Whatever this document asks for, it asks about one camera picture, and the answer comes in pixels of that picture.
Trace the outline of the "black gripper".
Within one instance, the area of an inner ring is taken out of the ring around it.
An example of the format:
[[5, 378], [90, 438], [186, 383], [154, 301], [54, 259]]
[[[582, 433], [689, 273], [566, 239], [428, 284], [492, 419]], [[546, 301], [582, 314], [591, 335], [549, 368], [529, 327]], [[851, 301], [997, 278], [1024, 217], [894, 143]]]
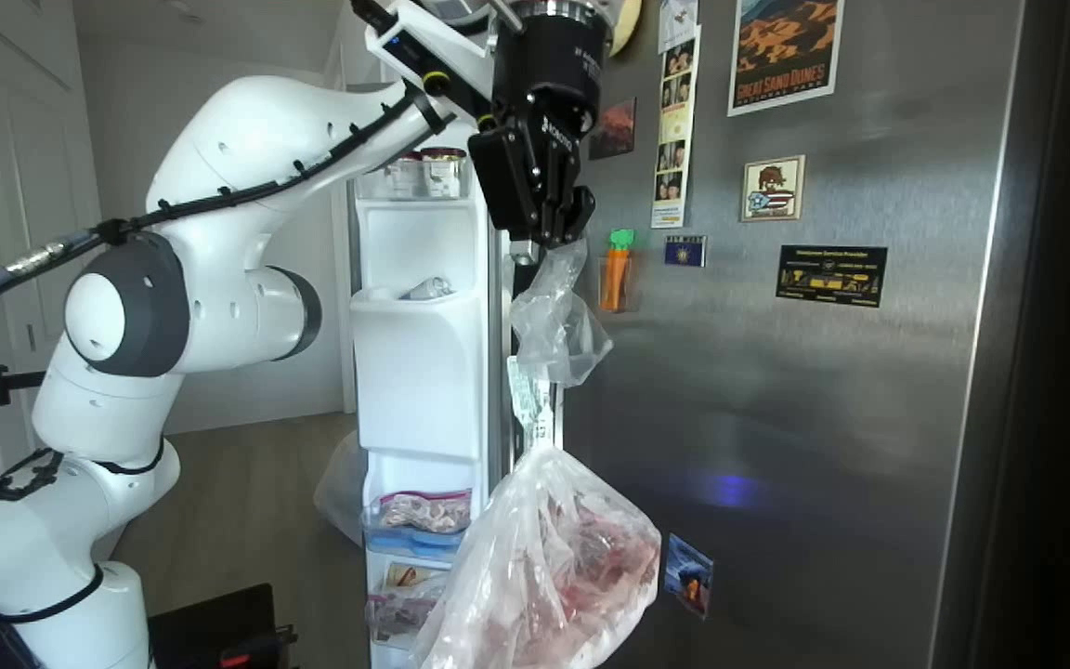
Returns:
[[576, 242], [593, 212], [578, 149], [597, 118], [606, 52], [601, 4], [510, 4], [499, 21], [492, 111], [469, 152], [492, 220], [514, 242]]

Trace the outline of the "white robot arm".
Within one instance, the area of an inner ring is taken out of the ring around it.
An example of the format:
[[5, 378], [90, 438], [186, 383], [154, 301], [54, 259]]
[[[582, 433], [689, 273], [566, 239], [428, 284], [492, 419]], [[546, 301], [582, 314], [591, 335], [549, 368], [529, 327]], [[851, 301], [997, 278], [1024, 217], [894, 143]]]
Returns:
[[424, 0], [349, 4], [389, 86], [243, 73], [171, 143], [139, 217], [0, 273], [0, 299], [76, 273], [47, 363], [0, 368], [0, 404], [26, 388], [36, 434], [0, 471], [0, 627], [21, 669], [155, 669], [140, 575], [94, 543], [175, 489], [165, 425], [189, 377], [289, 362], [317, 341], [318, 295], [265, 259], [307, 196], [469, 122], [503, 232], [529, 253], [582, 236], [593, 192], [578, 149], [597, 122], [614, 0], [487, 0], [459, 21]]

